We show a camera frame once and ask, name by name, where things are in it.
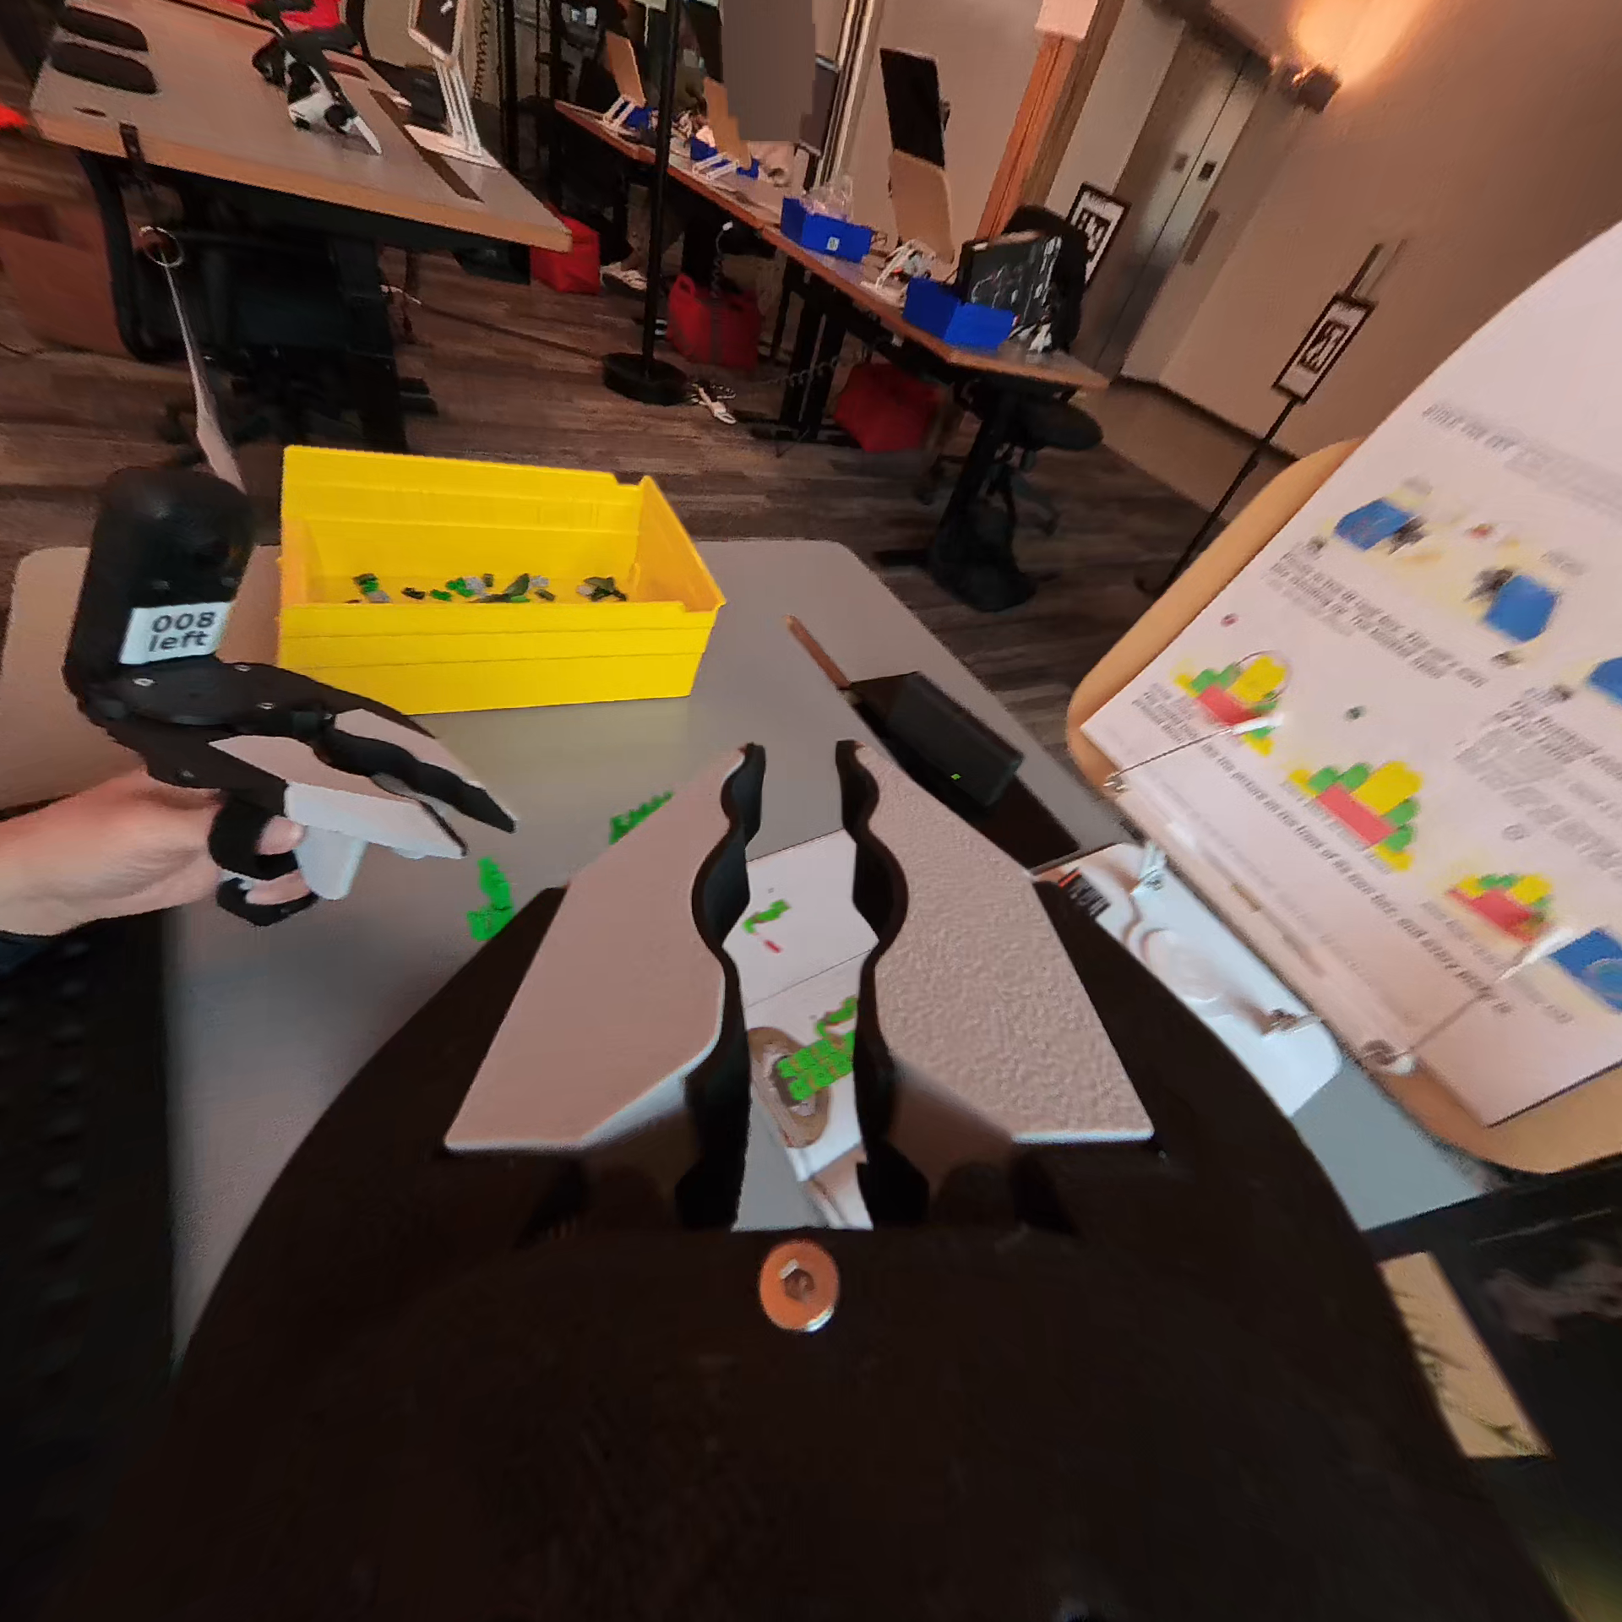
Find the black pole stand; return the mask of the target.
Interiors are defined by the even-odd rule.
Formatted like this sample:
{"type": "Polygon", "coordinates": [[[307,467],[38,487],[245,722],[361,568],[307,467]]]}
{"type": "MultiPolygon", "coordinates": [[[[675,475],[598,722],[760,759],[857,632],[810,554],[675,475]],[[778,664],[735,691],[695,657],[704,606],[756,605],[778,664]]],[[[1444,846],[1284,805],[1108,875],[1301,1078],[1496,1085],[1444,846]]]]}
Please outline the black pole stand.
{"type": "Polygon", "coordinates": [[[656,408],[685,402],[687,379],[677,365],[656,355],[658,321],[662,307],[662,224],[670,176],[670,157],[675,133],[675,81],[679,64],[681,4],[664,4],[664,52],[658,95],[654,174],[650,187],[648,238],[643,257],[641,348],[637,352],[606,353],[600,363],[602,382],[610,392],[656,408]]]}

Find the yellow plastic bin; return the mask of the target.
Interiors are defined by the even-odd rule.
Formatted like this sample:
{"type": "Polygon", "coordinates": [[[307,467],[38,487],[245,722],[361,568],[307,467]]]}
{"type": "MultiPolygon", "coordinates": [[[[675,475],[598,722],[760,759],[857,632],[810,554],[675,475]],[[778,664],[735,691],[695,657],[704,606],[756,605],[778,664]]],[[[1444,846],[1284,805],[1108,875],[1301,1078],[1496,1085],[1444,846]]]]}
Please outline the yellow plastic bin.
{"type": "Polygon", "coordinates": [[[287,448],[276,662],[407,717],[687,697],[724,593],[652,479],[287,448]],[[550,605],[343,605],[351,577],[548,577],[550,605]]]}

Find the black office chair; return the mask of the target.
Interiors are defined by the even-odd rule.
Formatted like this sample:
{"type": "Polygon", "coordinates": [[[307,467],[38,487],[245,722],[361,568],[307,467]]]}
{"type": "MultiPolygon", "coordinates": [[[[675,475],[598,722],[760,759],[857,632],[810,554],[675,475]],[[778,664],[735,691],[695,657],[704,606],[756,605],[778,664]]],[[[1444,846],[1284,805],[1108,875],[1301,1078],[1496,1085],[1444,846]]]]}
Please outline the black office chair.
{"type": "MultiPolygon", "coordinates": [[[[1060,242],[1046,290],[1046,334],[1069,355],[1081,330],[1089,249],[1081,228],[1038,205],[1013,209],[1006,226],[1060,242]]],[[[1071,406],[1075,384],[1042,392],[1006,375],[969,382],[959,400],[978,421],[936,533],[924,552],[930,579],[967,608],[1000,614],[1036,593],[1015,562],[1015,475],[1042,452],[1083,454],[1102,444],[1102,427],[1071,406]]]]}

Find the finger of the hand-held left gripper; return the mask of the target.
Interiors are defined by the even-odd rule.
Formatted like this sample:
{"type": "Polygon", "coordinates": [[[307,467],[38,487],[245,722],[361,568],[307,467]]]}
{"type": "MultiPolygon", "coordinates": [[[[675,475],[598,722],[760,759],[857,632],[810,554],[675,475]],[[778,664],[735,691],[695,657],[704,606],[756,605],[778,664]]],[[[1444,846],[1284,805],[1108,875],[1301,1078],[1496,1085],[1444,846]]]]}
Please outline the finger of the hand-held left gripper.
{"type": "Polygon", "coordinates": [[[511,834],[513,813],[440,740],[386,707],[339,709],[310,740],[316,757],[397,796],[432,801],[511,834]]]}
{"type": "Polygon", "coordinates": [[[210,749],[281,782],[279,815],[303,829],[301,863],[359,856],[363,846],[382,846],[405,859],[461,859],[467,854],[467,844],[438,813],[341,771],[312,744],[291,736],[231,736],[210,742],[210,749]]]}

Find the white wooden document stand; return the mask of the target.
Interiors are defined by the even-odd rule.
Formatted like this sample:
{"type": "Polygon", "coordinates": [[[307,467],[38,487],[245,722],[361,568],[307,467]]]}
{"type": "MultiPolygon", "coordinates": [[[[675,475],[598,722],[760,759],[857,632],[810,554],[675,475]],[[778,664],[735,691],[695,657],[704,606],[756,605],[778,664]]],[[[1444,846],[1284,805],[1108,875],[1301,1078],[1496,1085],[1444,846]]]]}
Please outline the white wooden document stand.
{"type": "MultiPolygon", "coordinates": [[[[1116,767],[1083,736],[1085,720],[1158,657],[1359,446],[1359,438],[1345,438],[1276,473],[1081,680],[1067,701],[1065,745],[1106,801],[1116,798],[1106,788],[1116,767]]],[[[1108,846],[1073,867],[1085,881],[1102,881],[1106,933],[1228,1043],[1286,1116],[1297,1118],[1340,1068],[1349,1068],[1413,1130],[1475,1163],[1546,1176],[1618,1159],[1616,1068],[1502,1126],[1482,1126],[1421,1070],[1396,1076],[1347,1058],[1328,1025],[1148,840],[1108,846]]]]}

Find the white tablet stand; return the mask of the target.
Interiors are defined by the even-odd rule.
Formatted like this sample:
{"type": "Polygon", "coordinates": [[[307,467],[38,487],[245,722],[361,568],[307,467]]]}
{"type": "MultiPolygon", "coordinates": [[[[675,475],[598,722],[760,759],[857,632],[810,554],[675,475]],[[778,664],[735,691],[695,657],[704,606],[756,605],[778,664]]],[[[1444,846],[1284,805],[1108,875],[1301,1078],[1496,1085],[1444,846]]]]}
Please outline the white tablet stand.
{"type": "Polygon", "coordinates": [[[409,39],[428,54],[442,102],[442,130],[417,130],[419,147],[459,162],[500,170],[496,155],[486,151],[473,114],[473,95],[461,70],[463,39],[471,29],[467,2],[411,2],[409,39]]]}

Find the wooden background desk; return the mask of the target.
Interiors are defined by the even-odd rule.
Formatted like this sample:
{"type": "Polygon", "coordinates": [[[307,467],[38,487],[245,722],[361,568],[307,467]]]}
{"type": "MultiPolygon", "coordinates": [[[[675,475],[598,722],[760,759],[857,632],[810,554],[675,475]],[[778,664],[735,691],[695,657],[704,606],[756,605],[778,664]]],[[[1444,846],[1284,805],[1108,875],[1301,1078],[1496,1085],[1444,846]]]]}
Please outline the wooden background desk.
{"type": "Polygon", "coordinates": [[[81,4],[139,31],[135,50],[67,27],[52,10],[30,118],[48,141],[320,238],[345,311],[343,373],[363,446],[405,454],[407,421],[378,253],[484,253],[519,278],[529,251],[571,236],[517,176],[420,145],[372,68],[339,68],[337,89],[378,149],[291,120],[285,95],[251,66],[270,37],[252,19],[189,4],[81,4]]]}

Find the black white spare gripper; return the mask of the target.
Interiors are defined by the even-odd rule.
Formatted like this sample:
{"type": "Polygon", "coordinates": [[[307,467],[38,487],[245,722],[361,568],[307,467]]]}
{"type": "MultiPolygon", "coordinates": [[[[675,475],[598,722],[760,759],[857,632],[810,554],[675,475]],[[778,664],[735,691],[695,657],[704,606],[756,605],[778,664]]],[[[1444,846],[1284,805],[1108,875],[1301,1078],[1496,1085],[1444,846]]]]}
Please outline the black white spare gripper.
{"type": "Polygon", "coordinates": [[[380,157],[378,137],[337,83],[330,50],[343,48],[341,31],[297,29],[279,12],[262,18],[270,41],[252,52],[251,64],[268,87],[283,93],[289,122],[297,130],[357,141],[380,157]]]}

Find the white hanging tag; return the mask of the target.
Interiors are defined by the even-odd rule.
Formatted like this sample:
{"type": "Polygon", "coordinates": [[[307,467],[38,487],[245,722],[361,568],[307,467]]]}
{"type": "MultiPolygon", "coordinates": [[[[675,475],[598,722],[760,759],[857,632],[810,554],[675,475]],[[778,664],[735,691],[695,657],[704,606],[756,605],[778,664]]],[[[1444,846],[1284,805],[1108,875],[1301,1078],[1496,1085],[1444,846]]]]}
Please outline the white hanging tag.
{"type": "Polygon", "coordinates": [[[167,286],[167,299],[175,315],[177,334],[189,371],[189,382],[193,392],[195,444],[200,452],[200,458],[214,477],[225,481],[239,493],[245,493],[247,485],[237,465],[237,458],[231,448],[227,431],[218,413],[218,402],[208,375],[208,365],[202,348],[196,340],[195,325],[179,280],[179,272],[185,263],[183,249],[179,247],[177,238],[169,230],[152,224],[140,226],[137,230],[137,242],[146,259],[150,259],[160,269],[162,278],[167,286]]]}

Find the framed wall tag sign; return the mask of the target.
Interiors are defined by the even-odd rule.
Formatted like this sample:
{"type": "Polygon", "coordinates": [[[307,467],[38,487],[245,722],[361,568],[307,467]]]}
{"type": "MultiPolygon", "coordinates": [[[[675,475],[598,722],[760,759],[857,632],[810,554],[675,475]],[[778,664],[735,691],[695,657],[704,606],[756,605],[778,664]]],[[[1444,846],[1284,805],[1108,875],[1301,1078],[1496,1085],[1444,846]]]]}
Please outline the framed wall tag sign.
{"type": "Polygon", "coordinates": [[[1089,284],[1100,269],[1108,247],[1118,236],[1129,213],[1129,203],[1098,186],[1079,184],[1069,211],[1067,224],[1081,236],[1085,249],[1085,282],[1089,284]]]}

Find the printed instruction sheet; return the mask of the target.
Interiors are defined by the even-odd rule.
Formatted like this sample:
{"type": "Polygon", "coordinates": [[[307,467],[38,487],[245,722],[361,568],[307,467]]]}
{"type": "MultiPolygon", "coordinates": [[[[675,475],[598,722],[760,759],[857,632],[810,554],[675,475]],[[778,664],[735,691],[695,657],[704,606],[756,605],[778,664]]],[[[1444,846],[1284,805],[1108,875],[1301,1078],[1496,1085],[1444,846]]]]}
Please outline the printed instruction sheet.
{"type": "Polygon", "coordinates": [[[1081,720],[1334,1033],[1484,1128],[1618,1068],[1618,296],[1612,228],[1081,720]]]}

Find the lego instruction booklet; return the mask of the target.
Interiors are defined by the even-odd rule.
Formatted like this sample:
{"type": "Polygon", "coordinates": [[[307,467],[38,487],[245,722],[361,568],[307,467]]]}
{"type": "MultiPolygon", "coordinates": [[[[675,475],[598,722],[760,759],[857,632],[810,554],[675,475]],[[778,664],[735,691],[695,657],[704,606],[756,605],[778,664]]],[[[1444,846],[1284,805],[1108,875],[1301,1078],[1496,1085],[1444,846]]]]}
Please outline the lego instruction booklet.
{"type": "Polygon", "coordinates": [[[853,902],[855,854],[836,830],[747,867],[749,900],[724,944],[751,1085],[739,1230],[870,1226],[853,1053],[876,937],[853,902]]]}

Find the black perforated chair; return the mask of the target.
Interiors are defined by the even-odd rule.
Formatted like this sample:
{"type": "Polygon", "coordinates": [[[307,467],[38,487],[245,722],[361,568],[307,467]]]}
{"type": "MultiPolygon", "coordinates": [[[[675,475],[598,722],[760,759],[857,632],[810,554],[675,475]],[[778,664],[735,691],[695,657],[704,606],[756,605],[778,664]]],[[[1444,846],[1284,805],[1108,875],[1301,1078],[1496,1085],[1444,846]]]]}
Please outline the black perforated chair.
{"type": "Polygon", "coordinates": [[[3,1618],[75,1568],[169,1383],[166,956],[117,919],[3,975],[3,1618]]]}

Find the green lego bamboo model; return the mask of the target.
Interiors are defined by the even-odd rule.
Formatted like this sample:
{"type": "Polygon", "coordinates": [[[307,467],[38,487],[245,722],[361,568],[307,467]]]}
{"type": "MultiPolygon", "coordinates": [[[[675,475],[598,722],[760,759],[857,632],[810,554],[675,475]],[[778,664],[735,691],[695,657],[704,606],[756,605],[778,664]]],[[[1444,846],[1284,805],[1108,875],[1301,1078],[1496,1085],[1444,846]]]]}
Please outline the green lego bamboo model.
{"type": "MultiPolygon", "coordinates": [[[[660,794],[623,809],[610,817],[608,844],[614,846],[637,830],[658,809],[670,803],[673,790],[660,794]]],[[[513,885],[494,857],[478,857],[476,861],[478,906],[465,915],[469,937],[475,944],[488,942],[507,927],[515,913],[513,885]]]]}

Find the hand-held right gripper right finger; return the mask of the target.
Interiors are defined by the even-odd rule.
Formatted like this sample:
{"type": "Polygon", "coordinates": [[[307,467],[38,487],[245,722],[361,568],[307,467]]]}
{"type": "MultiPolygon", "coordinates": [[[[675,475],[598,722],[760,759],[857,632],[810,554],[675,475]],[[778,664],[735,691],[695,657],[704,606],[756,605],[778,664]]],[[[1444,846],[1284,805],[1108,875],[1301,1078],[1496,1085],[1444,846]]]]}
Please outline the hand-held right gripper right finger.
{"type": "Polygon", "coordinates": [[[1025,867],[876,747],[836,749],[859,971],[853,1083],[870,1224],[963,1170],[1150,1141],[1148,1112],[1025,867]]]}

